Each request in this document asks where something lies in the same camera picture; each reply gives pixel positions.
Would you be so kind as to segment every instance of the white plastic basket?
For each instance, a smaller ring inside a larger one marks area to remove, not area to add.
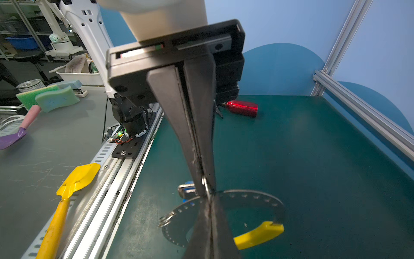
[[[65,68],[61,68],[56,71],[56,74],[60,75],[64,81],[79,80],[82,85],[104,85],[100,73],[88,74],[88,73],[65,73]]]

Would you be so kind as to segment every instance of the green sponge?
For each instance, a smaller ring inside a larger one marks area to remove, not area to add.
[[[32,105],[38,105],[38,103],[36,102],[36,96],[38,94],[56,90],[59,90],[59,87],[57,85],[51,85],[40,89],[19,93],[16,95],[16,97],[22,102],[22,104],[24,105],[24,107],[26,107],[27,110],[30,110]]]
[[[50,112],[53,109],[69,106],[79,102],[70,86],[61,90],[44,92],[36,95],[36,102],[44,112]]]

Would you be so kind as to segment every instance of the metal protractor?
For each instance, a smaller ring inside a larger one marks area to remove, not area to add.
[[[285,216],[283,203],[276,197],[252,190],[228,190],[216,192],[220,196],[224,210],[237,208],[269,208],[274,212],[273,223],[282,224]],[[187,233],[193,227],[198,215],[200,203],[197,196],[175,208],[172,212],[159,219],[164,237],[171,243],[187,247]]]

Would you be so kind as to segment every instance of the black mounting plate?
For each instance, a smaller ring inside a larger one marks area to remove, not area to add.
[[[151,125],[154,122],[154,119],[156,117],[156,112],[150,112],[149,114],[151,115],[151,117],[149,118],[148,129],[151,128]],[[138,156],[138,153],[141,150],[142,144],[144,143],[144,140],[147,134],[148,134],[148,131],[144,135],[140,136],[139,138],[134,138],[128,143],[118,144],[116,148],[114,149],[114,151],[112,152],[112,157],[132,158],[132,159],[136,158]]]

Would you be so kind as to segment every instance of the dark green table surface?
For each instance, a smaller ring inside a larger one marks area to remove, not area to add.
[[[216,117],[218,189],[253,189],[285,204],[285,232],[243,250],[244,258],[414,258],[414,183],[324,98],[241,96],[256,119]],[[108,258],[181,258],[158,218],[182,203],[191,180],[174,131],[163,120]],[[266,211],[229,211],[233,234]]]

